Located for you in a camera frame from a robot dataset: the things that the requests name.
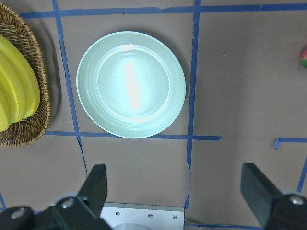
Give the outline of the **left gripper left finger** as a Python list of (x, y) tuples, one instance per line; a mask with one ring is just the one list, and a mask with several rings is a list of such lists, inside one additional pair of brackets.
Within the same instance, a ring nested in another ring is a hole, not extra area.
[(2, 230), (110, 230), (100, 218), (107, 198), (104, 164), (94, 165), (75, 196), (67, 196), (40, 213), (15, 206), (0, 213)]

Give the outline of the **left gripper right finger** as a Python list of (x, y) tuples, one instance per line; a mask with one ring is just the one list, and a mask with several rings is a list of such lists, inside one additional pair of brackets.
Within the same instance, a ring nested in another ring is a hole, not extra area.
[(279, 190), (253, 163), (243, 163), (240, 192), (264, 230), (305, 230), (307, 198)]

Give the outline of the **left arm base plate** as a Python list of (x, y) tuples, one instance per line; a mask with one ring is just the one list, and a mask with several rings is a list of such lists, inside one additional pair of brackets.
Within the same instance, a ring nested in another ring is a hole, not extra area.
[(183, 230), (184, 208), (105, 203), (100, 218), (113, 230)]

